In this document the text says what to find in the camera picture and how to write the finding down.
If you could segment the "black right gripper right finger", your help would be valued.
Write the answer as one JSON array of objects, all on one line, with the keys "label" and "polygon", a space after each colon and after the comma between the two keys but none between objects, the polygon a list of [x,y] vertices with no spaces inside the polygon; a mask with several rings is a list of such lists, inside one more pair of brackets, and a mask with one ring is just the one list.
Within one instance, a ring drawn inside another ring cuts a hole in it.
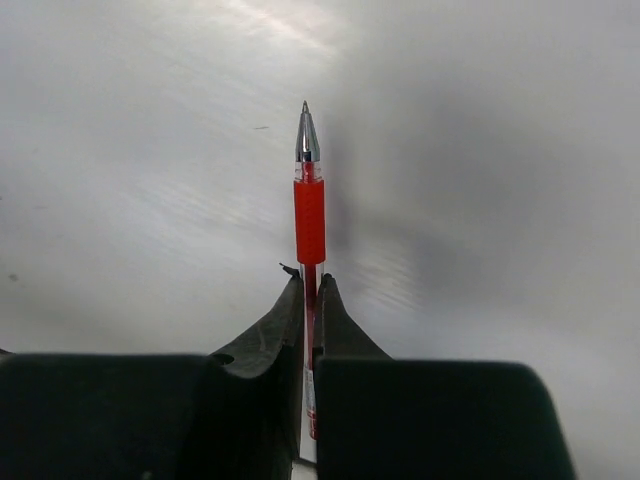
[{"label": "black right gripper right finger", "polygon": [[397,360],[325,275],[313,346],[322,479],[572,479],[551,395],[529,366]]}]

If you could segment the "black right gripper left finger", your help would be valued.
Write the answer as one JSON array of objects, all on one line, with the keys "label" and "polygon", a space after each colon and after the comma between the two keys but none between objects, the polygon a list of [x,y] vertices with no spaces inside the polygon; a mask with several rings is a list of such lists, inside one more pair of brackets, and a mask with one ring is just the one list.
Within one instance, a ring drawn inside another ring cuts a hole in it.
[{"label": "black right gripper left finger", "polygon": [[288,479],[300,454],[303,282],[208,355],[6,353],[5,479]]}]

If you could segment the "red gel pen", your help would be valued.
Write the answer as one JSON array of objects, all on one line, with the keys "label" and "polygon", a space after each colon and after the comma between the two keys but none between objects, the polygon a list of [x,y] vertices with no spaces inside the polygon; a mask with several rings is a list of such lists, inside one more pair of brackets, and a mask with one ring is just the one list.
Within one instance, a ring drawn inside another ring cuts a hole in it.
[{"label": "red gel pen", "polygon": [[296,255],[304,286],[304,395],[308,436],[317,438],[313,343],[319,286],[326,261],[325,182],[320,145],[307,102],[302,103],[293,181]]}]

